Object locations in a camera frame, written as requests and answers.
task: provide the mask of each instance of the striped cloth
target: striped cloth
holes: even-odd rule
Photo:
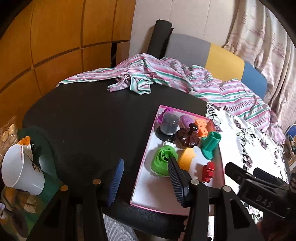
[[[111,92],[129,88],[140,95],[149,94],[150,84],[167,85],[215,103],[250,121],[259,130],[270,135],[277,144],[284,143],[285,136],[277,123],[275,113],[241,81],[232,79],[223,82],[213,78],[204,67],[188,67],[176,59],[164,57],[159,60],[148,54],[138,54],[115,68],[100,68],[77,74],[58,85],[112,78],[115,78],[117,83],[108,86]]]

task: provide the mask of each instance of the purple toy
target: purple toy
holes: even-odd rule
[[[189,124],[194,123],[194,120],[188,115],[181,116],[181,124],[185,129],[190,129]]]
[[[163,120],[163,114],[164,114],[164,112],[167,112],[167,111],[174,112],[174,110],[171,107],[165,108],[165,110],[157,117],[157,122],[159,124],[161,124],[161,122]]]

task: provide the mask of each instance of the white mug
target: white mug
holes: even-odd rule
[[[2,162],[2,179],[9,188],[39,195],[44,188],[44,174],[29,156],[22,145],[12,145],[6,152]]]

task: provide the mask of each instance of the wooden cabinet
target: wooden cabinet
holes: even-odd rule
[[[30,3],[0,39],[0,89],[32,65],[30,26],[34,4]]]
[[[33,63],[80,46],[83,0],[36,1],[31,29]]]
[[[121,42],[117,44],[116,65],[128,58],[130,42]]]
[[[136,0],[33,0],[0,39],[0,126],[72,75],[128,57]]]
[[[83,48],[82,55],[84,71],[111,67],[111,43]]]
[[[50,92],[57,83],[82,72],[81,51],[63,54],[35,68],[42,95]]]
[[[22,126],[26,111],[41,97],[34,70],[15,80],[0,94],[0,126],[17,116],[17,126]]]
[[[130,40],[136,0],[117,0],[112,41]]]
[[[110,42],[116,0],[86,0],[82,45]]]

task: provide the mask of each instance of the yellow cushion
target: yellow cushion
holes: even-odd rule
[[[242,79],[244,61],[233,53],[211,43],[205,68],[212,76],[222,81]]]

